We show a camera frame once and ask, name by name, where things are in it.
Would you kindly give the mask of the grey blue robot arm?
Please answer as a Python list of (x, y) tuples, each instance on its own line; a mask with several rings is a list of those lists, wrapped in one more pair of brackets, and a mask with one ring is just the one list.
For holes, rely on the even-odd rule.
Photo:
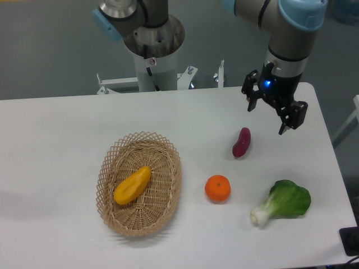
[[(233, 15), (270, 34), (261, 71), (250, 72), (243, 83), (248, 109), (258, 100), (275, 109), (280, 133), (298, 128), (307, 103), (294, 99), (327, 1), (223, 1)], [(142, 92), (179, 89), (177, 52), (185, 39), (181, 22), (168, 11), (167, 1), (100, 1), (92, 12), (101, 32), (124, 42), (135, 60)]]

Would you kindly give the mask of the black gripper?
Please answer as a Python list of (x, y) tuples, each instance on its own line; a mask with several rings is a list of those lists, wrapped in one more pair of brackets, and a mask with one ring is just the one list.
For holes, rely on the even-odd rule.
[[(276, 69), (273, 62), (268, 62), (263, 65), (261, 75), (256, 69), (251, 71), (245, 77), (241, 92), (246, 95), (248, 112), (256, 108), (257, 100), (262, 97), (275, 109), (282, 121), (278, 132), (282, 135), (287, 130), (295, 130), (303, 124), (308, 103), (294, 99), (302, 73), (297, 76), (282, 77), (274, 74)], [(254, 89), (257, 83), (259, 83), (259, 90)]]

